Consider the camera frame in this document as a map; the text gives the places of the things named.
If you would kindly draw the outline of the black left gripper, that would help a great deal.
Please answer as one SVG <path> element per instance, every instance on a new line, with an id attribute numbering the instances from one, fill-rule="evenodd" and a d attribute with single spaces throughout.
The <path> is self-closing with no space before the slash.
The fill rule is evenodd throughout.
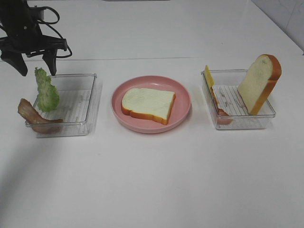
<path id="1" fill-rule="evenodd" d="M 0 58 L 22 76 L 28 68 L 22 57 L 43 55 L 52 76 L 56 75 L 57 50 L 67 51 L 67 40 L 52 25 L 60 20 L 59 13 L 47 6 L 30 7 L 26 0 L 0 2 L 0 28 L 7 34 L 0 39 Z"/>

